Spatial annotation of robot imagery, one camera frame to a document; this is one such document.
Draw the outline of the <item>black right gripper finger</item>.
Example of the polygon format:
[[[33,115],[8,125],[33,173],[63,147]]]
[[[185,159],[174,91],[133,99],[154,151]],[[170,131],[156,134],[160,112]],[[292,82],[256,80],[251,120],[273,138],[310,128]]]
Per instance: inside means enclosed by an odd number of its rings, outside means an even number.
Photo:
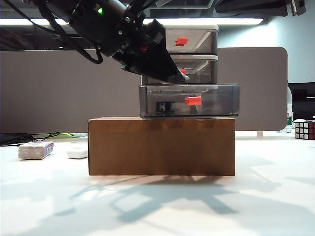
[[[221,14],[287,16],[287,0],[219,0],[215,10]]]

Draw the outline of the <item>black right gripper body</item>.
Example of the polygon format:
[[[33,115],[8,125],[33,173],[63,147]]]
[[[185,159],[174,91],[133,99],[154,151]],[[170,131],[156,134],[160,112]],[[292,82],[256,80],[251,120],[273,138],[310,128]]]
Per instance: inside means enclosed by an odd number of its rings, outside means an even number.
[[[290,5],[293,16],[300,16],[306,12],[304,0],[287,0],[286,2]]]

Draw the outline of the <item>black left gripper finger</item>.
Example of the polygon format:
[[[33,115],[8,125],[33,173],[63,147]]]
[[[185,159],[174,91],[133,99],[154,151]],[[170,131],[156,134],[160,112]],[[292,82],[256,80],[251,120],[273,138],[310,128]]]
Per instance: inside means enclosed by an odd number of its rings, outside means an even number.
[[[141,26],[131,50],[127,71],[164,83],[186,83],[189,80],[166,49],[166,29],[156,19]]]

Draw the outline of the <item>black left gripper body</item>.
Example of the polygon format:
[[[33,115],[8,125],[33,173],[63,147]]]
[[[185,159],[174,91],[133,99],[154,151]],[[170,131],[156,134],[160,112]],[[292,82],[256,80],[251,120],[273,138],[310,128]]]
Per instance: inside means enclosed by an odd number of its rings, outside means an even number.
[[[139,35],[146,15],[143,0],[124,5],[119,0],[72,0],[70,26],[93,44],[97,59],[112,57],[127,71],[131,50]]]

